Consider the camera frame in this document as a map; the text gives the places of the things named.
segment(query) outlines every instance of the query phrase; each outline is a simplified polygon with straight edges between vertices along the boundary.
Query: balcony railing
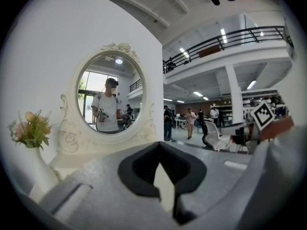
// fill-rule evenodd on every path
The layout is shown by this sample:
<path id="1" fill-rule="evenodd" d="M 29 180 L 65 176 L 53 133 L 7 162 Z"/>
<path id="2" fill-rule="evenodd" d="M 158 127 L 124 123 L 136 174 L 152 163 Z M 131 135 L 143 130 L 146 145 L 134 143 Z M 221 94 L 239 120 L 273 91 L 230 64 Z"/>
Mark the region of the balcony railing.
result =
<path id="1" fill-rule="evenodd" d="M 141 79 L 137 80 L 136 82 L 134 82 L 132 85 L 130 85 L 130 92 L 136 90 L 137 88 L 142 86 L 142 81 Z"/>
<path id="2" fill-rule="evenodd" d="M 187 54 L 179 53 L 168 61 L 163 61 L 163 73 L 186 65 L 195 59 L 202 58 L 222 50 L 253 43 L 283 40 L 283 26 L 262 26 L 233 31 L 219 35 L 185 49 Z"/>

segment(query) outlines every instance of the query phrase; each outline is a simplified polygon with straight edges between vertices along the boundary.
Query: tree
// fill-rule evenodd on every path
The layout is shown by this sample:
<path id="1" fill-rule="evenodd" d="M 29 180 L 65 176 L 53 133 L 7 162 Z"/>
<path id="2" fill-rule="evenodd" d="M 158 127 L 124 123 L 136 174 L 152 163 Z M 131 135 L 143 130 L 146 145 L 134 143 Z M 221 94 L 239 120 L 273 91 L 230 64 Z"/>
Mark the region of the tree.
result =
<path id="1" fill-rule="evenodd" d="M 81 79 L 79 82 L 79 90 L 85 90 L 85 79 Z M 84 99 L 84 94 L 78 94 L 78 99 Z"/>

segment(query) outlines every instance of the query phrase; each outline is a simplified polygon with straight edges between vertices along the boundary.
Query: hand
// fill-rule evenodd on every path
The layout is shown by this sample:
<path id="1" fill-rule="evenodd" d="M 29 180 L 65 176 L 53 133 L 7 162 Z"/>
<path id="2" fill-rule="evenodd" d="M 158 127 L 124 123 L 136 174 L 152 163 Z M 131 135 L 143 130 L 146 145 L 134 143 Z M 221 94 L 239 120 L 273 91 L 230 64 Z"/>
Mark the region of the hand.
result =
<path id="1" fill-rule="evenodd" d="M 103 123 L 104 121 L 105 121 L 105 118 L 99 116 L 98 122 Z"/>

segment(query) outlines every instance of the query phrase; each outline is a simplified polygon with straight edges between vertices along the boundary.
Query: man in white t-shirt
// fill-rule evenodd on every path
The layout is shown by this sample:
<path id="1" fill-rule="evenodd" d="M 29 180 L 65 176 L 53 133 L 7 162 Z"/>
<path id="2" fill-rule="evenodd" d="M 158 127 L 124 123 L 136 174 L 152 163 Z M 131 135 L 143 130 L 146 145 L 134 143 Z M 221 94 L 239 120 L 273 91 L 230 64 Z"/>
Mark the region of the man in white t-shirt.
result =
<path id="1" fill-rule="evenodd" d="M 119 132 L 117 118 L 120 118 L 117 99 L 112 92 L 118 86 L 118 82 L 109 78 L 106 80 L 106 91 L 95 95 L 92 101 L 93 116 L 96 117 L 97 131 L 104 134 L 116 134 Z M 106 115 L 99 115 L 99 109 L 103 109 Z"/>
<path id="2" fill-rule="evenodd" d="M 214 106 L 210 112 L 211 118 L 213 118 L 214 124 L 217 126 L 217 118 L 219 117 L 219 110 Z"/>

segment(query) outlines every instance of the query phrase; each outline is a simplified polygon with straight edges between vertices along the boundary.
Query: oval mirror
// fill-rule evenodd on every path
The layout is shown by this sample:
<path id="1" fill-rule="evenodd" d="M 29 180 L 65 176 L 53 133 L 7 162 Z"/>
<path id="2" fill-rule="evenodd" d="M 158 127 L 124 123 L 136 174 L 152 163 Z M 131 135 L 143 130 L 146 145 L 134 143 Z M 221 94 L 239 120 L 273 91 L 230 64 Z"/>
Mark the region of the oval mirror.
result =
<path id="1" fill-rule="evenodd" d="M 133 125 L 142 105 L 136 67 L 115 55 L 99 55 L 82 73 L 77 96 L 81 115 L 94 130 L 111 135 Z"/>

